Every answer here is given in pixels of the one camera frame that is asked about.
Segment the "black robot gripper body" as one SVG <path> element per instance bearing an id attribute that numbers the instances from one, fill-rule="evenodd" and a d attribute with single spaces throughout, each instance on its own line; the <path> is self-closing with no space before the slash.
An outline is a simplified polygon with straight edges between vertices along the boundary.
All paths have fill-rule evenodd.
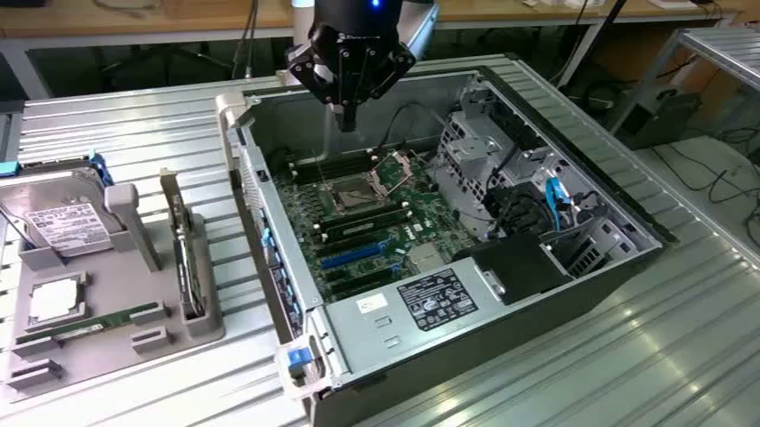
<path id="1" fill-rule="evenodd" d="M 310 45 L 336 74 L 341 98 L 352 101 L 369 54 L 385 57 L 401 42 L 401 1 L 317 1 Z"/>

